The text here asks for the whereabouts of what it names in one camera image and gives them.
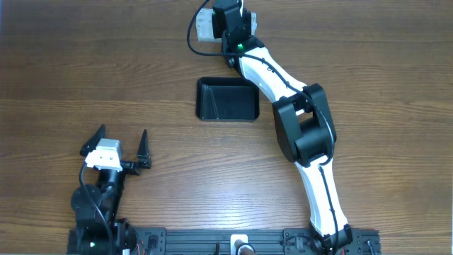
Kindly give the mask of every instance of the wood grain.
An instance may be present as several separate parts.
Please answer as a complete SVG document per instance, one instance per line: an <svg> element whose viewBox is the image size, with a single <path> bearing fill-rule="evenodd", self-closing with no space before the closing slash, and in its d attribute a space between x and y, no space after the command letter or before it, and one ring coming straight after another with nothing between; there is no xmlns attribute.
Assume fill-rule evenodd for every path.
<svg viewBox="0 0 453 255"><path fill-rule="evenodd" d="M128 159L149 131L153 168L128 178L120 208L133 225L308 226L303 184L277 145L263 95L254 123L195 116L197 79L237 76L221 58L196 56L185 45L200 4L3 1L0 252L66 251L78 150L101 123ZM246 5L275 60L328 94L338 132L334 176L350 224L380 230L386 253L449 254L453 2Z"/></svg>

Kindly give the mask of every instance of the black container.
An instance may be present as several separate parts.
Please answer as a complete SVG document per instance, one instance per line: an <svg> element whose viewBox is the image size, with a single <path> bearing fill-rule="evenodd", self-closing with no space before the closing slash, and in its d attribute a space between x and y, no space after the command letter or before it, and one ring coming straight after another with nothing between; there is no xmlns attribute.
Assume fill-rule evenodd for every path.
<svg viewBox="0 0 453 255"><path fill-rule="evenodd" d="M259 89L242 78L203 77L197 83L197 116L208 121L254 121Z"/></svg>

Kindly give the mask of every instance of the black cylinder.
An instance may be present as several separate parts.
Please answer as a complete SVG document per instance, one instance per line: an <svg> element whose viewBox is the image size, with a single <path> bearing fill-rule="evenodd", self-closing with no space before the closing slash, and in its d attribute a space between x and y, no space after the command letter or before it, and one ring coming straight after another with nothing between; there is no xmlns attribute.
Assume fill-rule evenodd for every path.
<svg viewBox="0 0 453 255"><path fill-rule="evenodd" d="M124 171L100 170L96 186L103 194L100 209L107 222L112 222L116 218L122 190L125 187L125 179Z"/></svg>

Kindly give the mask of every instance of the table surface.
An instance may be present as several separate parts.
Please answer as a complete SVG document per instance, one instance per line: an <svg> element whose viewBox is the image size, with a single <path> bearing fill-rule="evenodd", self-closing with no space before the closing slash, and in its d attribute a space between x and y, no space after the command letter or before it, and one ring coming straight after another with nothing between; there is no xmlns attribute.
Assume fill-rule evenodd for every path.
<svg viewBox="0 0 453 255"><path fill-rule="evenodd" d="M101 123L134 159L120 216L169 229L309 226L297 169L261 95L253 123L201 122L200 77L237 77L185 43L200 0L3 2L0 252L64 253L75 227L81 145ZM353 227L386 253L449 254L452 241L453 1L246 2L257 36L293 77L326 90L334 177ZM219 45L195 42L205 51ZM87 171L86 181L96 180Z"/></svg>

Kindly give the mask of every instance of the wooden tabletop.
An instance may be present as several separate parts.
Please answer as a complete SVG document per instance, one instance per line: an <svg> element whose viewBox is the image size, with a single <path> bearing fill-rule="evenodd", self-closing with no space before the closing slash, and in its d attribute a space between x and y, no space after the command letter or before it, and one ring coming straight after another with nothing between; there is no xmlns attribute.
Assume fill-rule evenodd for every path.
<svg viewBox="0 0 453 255"><path fill-rule="evenodd" d="M81 145L106 124L134 159L120 216L169 229L309 226L297 169L261 95L253 123L201 122L200 77L237 77L185 43L201 0L3 1L0 252L64 253ZM257 36L294 78L326 90L334 177L353 227L386 253L449 254L453 1L248 0ZM219 45L197 43L205 51ZM86 172L86 182L96 180Z"/></svg>

